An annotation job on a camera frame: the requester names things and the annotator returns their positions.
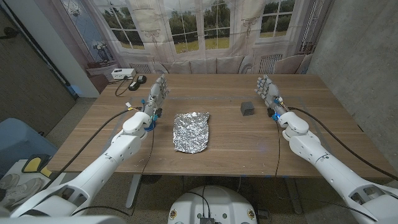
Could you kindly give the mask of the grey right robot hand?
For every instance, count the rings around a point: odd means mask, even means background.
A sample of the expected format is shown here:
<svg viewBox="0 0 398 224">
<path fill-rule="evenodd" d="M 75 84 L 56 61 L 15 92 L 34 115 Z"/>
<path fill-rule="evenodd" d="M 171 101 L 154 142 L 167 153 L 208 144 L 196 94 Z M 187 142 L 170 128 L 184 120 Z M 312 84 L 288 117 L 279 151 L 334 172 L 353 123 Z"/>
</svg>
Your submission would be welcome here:
<svg viewBox="0 0 398 224">
<path fill-rule="evenodd" d="M 256 86 L 257 88 L 254 91 L 264 100 L 268 117 L 277 121 L 281 115 L 289 111 L 284 104 L 277 85 L 267 75 L 263 75 L 262 78 L 259 77 Z"/>
</svg>

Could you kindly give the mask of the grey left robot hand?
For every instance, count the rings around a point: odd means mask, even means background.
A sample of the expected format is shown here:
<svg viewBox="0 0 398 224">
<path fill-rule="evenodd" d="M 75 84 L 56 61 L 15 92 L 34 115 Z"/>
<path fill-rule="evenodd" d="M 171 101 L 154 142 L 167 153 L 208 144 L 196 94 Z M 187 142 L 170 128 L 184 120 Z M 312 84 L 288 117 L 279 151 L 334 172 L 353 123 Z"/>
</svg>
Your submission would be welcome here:
<svg viewBox="0 0 398 224">
<path fill-rule="evenodd" d="M 155 83 L 151 86 L 148 99 L 144 103 L 142 112 L 149 116 L 155 115 L 155 112 L 161 109 L 169 92 L 167 80 L 163 74 L 156 79 Z"/>
</svg>

